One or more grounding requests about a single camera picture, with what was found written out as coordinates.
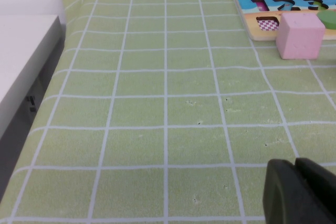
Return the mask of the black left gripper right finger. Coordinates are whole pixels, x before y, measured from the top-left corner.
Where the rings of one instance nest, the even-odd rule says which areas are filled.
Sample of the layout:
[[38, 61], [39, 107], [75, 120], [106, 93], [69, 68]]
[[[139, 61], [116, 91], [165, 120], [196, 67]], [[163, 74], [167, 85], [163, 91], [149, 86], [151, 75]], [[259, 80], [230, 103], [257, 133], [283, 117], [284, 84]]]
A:
[[335, 174], [308, 158], [297, 158], [295, 168], [308, 192], [304, 215], [310, 223], [335, 223]]

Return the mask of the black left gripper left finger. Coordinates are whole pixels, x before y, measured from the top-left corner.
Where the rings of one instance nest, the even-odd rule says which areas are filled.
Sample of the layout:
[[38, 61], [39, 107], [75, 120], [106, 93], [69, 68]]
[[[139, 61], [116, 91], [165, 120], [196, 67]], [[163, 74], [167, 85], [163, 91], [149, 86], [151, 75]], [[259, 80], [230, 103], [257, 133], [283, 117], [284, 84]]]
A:
[[263, 209], [266, 223], [310, 223], [303, 205], [308, 192], [295, 163], [272, 159], [267, 164]]

